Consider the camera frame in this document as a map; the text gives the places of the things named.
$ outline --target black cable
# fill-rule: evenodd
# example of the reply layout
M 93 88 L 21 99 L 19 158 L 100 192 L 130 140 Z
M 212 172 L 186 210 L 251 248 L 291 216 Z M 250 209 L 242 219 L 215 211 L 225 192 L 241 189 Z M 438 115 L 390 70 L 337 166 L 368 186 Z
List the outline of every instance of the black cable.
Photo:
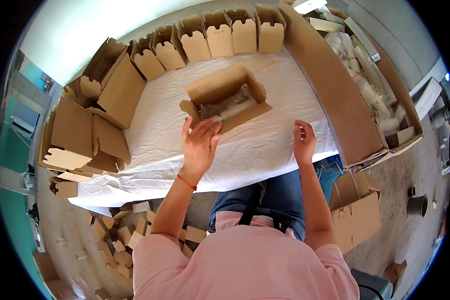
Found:
M 378 296 L 378 298 L 379 298 L 380 300 L 384 300 L 384 297 L 382 297 L 382 295 L 380 294 L 380 292 L 377 291 L 376 289 L 372 288 L 371 286 L 359 284 L 358 287 L 359 287 L 359 288 L 364 288 L 364 289 L 370 290 L 370 291 L 374 292 L 375 294 L 377 294 L 377 296 Z

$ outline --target black bucket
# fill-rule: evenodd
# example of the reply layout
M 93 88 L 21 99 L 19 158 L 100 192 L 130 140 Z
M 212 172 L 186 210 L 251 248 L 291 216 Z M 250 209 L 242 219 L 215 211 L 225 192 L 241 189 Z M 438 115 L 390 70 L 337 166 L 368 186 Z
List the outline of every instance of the black bucket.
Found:
M 410 216 L 422 216 L 423 218 L 427 212 L 428 202 L 429 199 L 427 195 L 408 199 L 408 204 L 406 206 L 407 214 Z

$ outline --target red string bracelet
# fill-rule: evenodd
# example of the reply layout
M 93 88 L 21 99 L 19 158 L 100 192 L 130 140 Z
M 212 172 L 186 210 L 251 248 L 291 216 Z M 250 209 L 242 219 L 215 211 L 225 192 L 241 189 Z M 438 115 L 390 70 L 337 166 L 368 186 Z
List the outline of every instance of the red string bracelet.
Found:
M 192 190 L 194 190 L 194 191 L 197 190 L 197 187 L 196 187 L 196 186 L 193 186 L 193 185 L 189 184 L 188 182 L 186 182 L 185 180 L 183 180 L 182 177 L 180 177 L 179 174 L 177 174 L 176 177 L 177 177 L 178 179 L 180 179 L 181 182 L 183 182 L 183 183 L 185 183 L 187 186 L 189 186 Z

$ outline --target clear plastic wrap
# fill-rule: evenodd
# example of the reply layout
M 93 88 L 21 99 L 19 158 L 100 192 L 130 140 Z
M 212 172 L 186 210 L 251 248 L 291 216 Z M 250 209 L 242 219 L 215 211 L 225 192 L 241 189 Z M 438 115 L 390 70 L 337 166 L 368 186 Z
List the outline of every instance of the clear plastic wrap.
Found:
M 201 119 L 212 118 L 214 121 L 228 120 L 240 112 L 254 106 L 257 101 L 252 97 L 246 84 L 241 86 L 237 93 L 215 104 L 200 104 Z

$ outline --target white tablecloth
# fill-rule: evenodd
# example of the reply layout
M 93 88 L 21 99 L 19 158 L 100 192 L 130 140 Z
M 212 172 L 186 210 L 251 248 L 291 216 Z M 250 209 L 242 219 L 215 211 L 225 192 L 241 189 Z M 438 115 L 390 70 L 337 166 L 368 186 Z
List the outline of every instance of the white tablecloth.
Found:
M 131 164 L 78 183 L 78 206 L 118 207 L 163 198 L 183 164 L 181 130 L 189 100 L 184 87 L 237 63 L 245 63 L 265 87 L 273 109 L 223 134 L 215 161 L 197 192 L 223 192 L 298 168 L 293 155 L 294 120 L 310 123 L 317 137 L 313 161 L 338 153 L 324 111 L 285 47 L 279 54 L 241 54 L 187 64 L 147 83 L 131 126 L 125 130 Z

